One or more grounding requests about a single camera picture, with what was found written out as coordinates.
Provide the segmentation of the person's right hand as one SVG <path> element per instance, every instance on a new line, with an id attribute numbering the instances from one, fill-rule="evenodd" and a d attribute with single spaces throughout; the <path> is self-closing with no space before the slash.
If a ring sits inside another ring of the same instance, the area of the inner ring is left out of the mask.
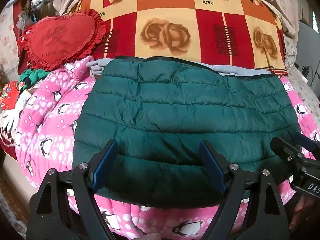
<path id="1" fill-rule="evenodd" d="M 318 206 L 319 199 L 302 195 L 295 206 L 291 223 L 289 224 L 289 231 L 294 232 L 300 224 L 309 220 L 312 215 L 315 215 Z"/>

